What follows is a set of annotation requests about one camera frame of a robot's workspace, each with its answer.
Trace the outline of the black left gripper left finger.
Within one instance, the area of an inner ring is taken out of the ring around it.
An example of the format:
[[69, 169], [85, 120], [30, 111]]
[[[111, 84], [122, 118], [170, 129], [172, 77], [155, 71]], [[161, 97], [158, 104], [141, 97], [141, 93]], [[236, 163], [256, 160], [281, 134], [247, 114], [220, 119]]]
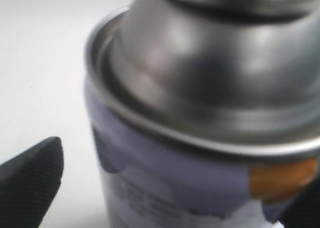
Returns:
[[61, 186], [64, 152], [48, 137], [0, 165], [0, 226], [38, 228]]

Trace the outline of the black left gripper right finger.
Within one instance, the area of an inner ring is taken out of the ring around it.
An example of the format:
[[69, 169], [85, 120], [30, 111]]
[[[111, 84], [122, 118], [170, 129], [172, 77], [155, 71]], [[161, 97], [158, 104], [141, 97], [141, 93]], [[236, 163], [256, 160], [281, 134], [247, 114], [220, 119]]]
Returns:
[[320, 181], [313, 181], [278, 221], [284, 228], [320, 228]]

